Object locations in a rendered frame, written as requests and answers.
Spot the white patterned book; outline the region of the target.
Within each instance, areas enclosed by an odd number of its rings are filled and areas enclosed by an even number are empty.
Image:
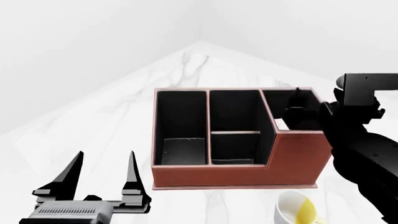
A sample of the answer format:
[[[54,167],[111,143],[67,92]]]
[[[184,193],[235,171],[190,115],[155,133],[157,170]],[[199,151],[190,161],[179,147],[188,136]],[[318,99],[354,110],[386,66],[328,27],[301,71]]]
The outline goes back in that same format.
[[[284,130],[284,131],[290,130],[283,119],[275,119],[274,121],[276,123],[278,130]]]

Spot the brown leather desk caddy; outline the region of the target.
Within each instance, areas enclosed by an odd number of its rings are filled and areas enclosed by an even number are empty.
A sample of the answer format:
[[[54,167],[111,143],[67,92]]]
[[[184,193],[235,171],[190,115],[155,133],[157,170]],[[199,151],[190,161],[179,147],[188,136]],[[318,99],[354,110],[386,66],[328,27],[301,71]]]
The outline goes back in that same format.
[[[331,147],[316,119],[277,126],[290,100],[320,106],[310,88],[156,89],[154,189],[315,188]]]

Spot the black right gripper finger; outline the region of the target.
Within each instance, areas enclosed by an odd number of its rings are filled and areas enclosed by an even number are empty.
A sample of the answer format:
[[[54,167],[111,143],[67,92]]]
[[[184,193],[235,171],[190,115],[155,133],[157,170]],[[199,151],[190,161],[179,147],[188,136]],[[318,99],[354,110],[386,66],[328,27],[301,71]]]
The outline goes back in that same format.
[[[305,94],[297,87],[294,94],[290,96],[288,108],[304,108],[305,107]]]

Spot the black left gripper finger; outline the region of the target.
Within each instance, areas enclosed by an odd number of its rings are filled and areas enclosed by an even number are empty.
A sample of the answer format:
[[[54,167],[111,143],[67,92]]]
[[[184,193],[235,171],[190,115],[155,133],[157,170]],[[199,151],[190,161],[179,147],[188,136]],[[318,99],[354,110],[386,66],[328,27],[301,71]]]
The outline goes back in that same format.
[[[152,200],[145,191],[139,175],[136,157],[133,151],[129,156],[126,183],[122,189],[122,203],[126,206],[143,207]]]
[[[84,153],[80,151],[53,181],[34,190],[32,195],[37,196],[36,202],[73,200],[83,165],[83,156]]]

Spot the white and yellow mug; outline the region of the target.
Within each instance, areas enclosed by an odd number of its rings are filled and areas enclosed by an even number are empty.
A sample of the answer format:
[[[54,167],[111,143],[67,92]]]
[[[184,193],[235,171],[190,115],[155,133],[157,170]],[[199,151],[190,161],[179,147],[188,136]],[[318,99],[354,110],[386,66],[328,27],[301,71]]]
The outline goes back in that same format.
[[[285,190],[277,198],[274,224],[329,224],[318,216],[313,202],[298,190]]]

